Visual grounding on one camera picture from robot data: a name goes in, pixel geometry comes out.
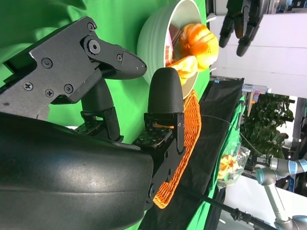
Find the robotic hand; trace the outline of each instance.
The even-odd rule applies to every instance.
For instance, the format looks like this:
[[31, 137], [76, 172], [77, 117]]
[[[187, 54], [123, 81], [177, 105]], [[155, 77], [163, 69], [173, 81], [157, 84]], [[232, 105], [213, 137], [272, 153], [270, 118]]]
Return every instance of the robotic hand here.
[[307, 229], [306, 216], [293, 216], [289, 218], [279, 197], [275, 183], [277, 180], [289, 175], [307, 172], [307, 161], [288, 161], [272, 158], [269, 168], [257, 170], [258, 183], [264, 186], [269, 201], [276, 216], [275, 226], [279, 230], [305, 230]]
[[[105, 79], [138, 78], [147, 67], [95, 29], [84, 17], [5, 63], [13, 75], [0, 88], [0, 229], [125, 229], [142, 219], [185, 154], [173, 68], [155, 72], [145, 129], [121, 143]], [[76, 130], [46, 121], [49, 104], [79, 100], [84, 124]]]
[[228, 0], [227, 15], [220, 32], [220, 47], [224, 48], [235, 31], [239, 38], [236, 54], [243, 56], [254, 39], [263, 15], [269, 6], [269, 0]]

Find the cable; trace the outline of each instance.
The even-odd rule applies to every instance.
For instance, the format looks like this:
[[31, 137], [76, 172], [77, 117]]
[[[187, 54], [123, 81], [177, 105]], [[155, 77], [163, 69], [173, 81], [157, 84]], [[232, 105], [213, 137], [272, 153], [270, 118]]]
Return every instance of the cable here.
[[[221, 118], [218, 118], [218, 117], [215, 117], [215, 116], [211, 116], [211, 115], [201, 115], [201, 116], [206, 116], [206, 117], [212, 117], [212, 118], [215, 118], [215, 119], [218, 119], [218, 120], [221, 120], [221, 121], [224, 121], [226, 123], [228, 123], [232, 128], [236, 129], [230, 122], [224, 120], [224, 119], [221, 119]], [[246, 142], [259, 154], [263, 155], [261, 152], [259, 152], [257, 149], [255, 149], [255, 147], [246, 139], [246, 137], [239, 131], [239, 134], [244, 138], [244, 140], [246, 140]]]
[[276, 230], [276, 228], [272, 227], [271, 225], [265, 223], [264, 221], [254, 217], [254, 216], [252, 216], [248, 213], [240, 211], [238, 208], [234, 209], [232, 207], [224, 205], [224, 204], [220, 203], [219, 201], [216, 201], [212, 198], [209, 198], [206, 195], [200, 195], [200, 194], [198, 194], [198, 193], [196, 193], [196, 192], [194, 192], [190, 189], [187, 189], [186, 187], [184, 187], [182, 185], [179, 185], [177, 187], [177, 191], [179, 191], [181, 194], [190, 195], [190, 196], [197, 198], [199, 200], [202, 200], [204, 202], [208, 202], [209, 204], [230, 213], [232, 215], [232, 217], [234, 217], [234, 216], [236, 217], [236, 218], [234, 218], [234, 220], [239, 220], [239, 221], [242, 220], [242, 221], [246, 222], [247, 224], [250, 222], [250, 223], [253, 223], [256, 226], [263, 228], [264, 230]]

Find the green leaves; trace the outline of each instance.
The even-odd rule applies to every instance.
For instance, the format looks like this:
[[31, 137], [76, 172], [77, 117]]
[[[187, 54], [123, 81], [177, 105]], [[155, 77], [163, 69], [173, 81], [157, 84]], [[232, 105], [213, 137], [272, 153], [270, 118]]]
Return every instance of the green leaves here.
[[[261, 154], [283, 158], [284, 137], [277, 127], [285, 124], [285, 120], [293, 120], [289, 109], [289, 97], [277, 94], [261, 94], [256, 104], [253, 104], [250, 116], [244, 113], [242, 134]], [[249, 144], [242, 139], [244, 146]], [[259, 155], [252, 147], [251, 152]]]

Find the plastic bag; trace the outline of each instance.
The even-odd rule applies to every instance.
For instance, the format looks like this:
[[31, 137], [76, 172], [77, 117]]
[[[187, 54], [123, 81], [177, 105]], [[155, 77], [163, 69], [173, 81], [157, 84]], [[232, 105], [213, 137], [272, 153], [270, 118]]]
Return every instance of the plastic bag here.
[[220, 189], [236, 183], [238, 177], [244, 171], [248, 160], [250, 150], [242, 147], [240, 144], [237, 148], [227, 151], [221, 157], [220, 168], [217, 176], [217, 187]]

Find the black cloth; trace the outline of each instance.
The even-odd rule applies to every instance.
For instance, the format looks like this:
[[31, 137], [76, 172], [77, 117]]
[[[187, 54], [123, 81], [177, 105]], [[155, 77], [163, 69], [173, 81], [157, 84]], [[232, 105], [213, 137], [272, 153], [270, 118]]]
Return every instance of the black cloth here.
[[[228, 122], [242, 96], [243, 80], [209, 82], [200, 99], [201, 115], [211, 115]], [[192, 152], [179, 185], [194, 192], [207, 194], [220, 149], [224, 143], [229, 124], [211, 117], [201, 117], [200, 137]], [[154, 205], [147, 211], [142, 230], [184, 230], [202, 202], [193, 197], [175, 194], [164, 209]]]
[[[226, 197], [226, 188], [222, 188], [220, 191], [218, 188], [215, 188], [215, 192], [213, 195], [213, 199], [219, 201], [220, 203], [224, 203]], [[210, 206], [209, 213], [206, 219], [204, 230], [215, 230], [217, 229], [217, 225], [219, 224], [219, 219], [221, 216], [222, 210], [219, 207], [215, 207], [213, 205]]]

